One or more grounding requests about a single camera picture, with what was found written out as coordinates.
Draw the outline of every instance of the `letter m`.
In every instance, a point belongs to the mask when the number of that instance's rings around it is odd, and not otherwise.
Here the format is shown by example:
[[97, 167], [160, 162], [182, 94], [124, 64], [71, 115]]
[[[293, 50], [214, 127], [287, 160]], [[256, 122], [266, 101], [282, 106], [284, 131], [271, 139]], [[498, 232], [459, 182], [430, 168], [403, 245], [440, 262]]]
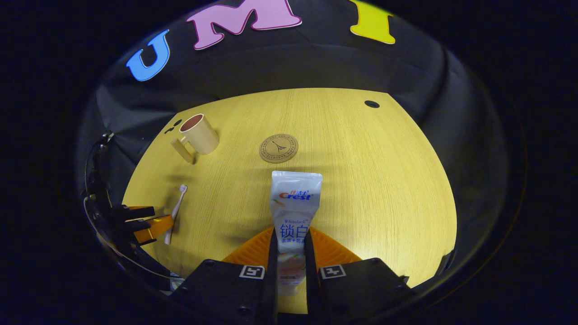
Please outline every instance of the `letter m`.
[[223, 33], [215, 32], [213, 24], [232, 34], [241, 34], [253, 11], [257, 19], [251, 28], [257, 31], [301, 24], [301, 18], [293, 15], [287, 0], [245, 0], [237, 8], [214, 5], [187, 19], [187, 22], [193, 22], [197, 31], [195, 50], [215, 45], [225, 37]]

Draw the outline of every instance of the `table surface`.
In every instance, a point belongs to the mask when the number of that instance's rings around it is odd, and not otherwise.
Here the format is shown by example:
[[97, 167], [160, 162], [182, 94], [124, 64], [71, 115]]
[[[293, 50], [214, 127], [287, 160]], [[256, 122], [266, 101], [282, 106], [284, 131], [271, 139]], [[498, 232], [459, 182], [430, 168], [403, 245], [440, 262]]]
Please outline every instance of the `table surface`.
[[[364, 104], [370, 100], [380, 107]], [[171, 146], [182, 119], [203, 113], [220, 143], [185, 162]], [[267, 137], [294, 136], [295, 157], [261, 159]], [[187, 144], [190, 152], [193, 149]], [[222, 260], [273, 225], [271, 172], [323, 175], [312, 226], [362, 259], [380, 257], [416, 286], [434, 276], [454, 248], [456, 215], [445, 171], [425, 135], [385, 93], [337, 88], [267, 91], [223, 99], [177, 113], [139, 161], [123, 204], [170, 214], [188, 186], [173, 230], [143, 249], [186, 278], [206, 259]], [[279, 312], [307, 313], [305, 285], [279, 298]]]

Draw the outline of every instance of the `letter u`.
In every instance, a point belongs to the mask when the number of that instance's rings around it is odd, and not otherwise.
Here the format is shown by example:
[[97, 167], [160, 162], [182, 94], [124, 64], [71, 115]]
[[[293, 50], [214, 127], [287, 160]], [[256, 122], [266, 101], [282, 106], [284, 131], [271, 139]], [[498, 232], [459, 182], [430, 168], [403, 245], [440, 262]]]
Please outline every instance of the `letter u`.
[[147, 46], [153, 46], [154, 52], [157, 54], [157, 59], [149, 67], [146, 67], [140, 54], [142, 49], [137, 51], [128, 61], [127, 67], [131, 70], [133, 77], [138, 81], [149, 80], [154, 77], [157, 73], [165, 67], [166, 63], [169, 61], [169, 56], [171, 51], [169, 50], [169, 45], [166, 42], [165, 35], [169, 30], [158, 34], [155, 36]]

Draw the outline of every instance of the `beige cup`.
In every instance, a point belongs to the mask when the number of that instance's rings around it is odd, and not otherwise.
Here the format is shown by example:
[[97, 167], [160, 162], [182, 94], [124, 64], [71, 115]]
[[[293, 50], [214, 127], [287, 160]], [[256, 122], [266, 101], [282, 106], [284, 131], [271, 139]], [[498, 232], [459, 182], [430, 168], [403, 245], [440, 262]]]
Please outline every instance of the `beige cup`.
[[188, 142], [199, 154], [209, 154], [218, 145], [218, 136], [207, 121], [204, 114], [197, 114], [181, 125], [179, 131], [184, 136], [181, 140], [174, 139], [171, 145], [188, 163], [192, 162], [192, 155], [184, 147]]

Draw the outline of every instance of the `coaster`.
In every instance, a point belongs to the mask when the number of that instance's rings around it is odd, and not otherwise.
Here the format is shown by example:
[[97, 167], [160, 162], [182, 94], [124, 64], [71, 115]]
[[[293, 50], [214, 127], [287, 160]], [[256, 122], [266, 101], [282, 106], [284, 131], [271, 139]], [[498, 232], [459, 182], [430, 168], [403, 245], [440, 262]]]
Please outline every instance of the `coaster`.
[[293, 158], [298, 149], [297, 139], [293, 136], [276, 134], [261, 143], [259, 154], [266, 162], [278, 164]]

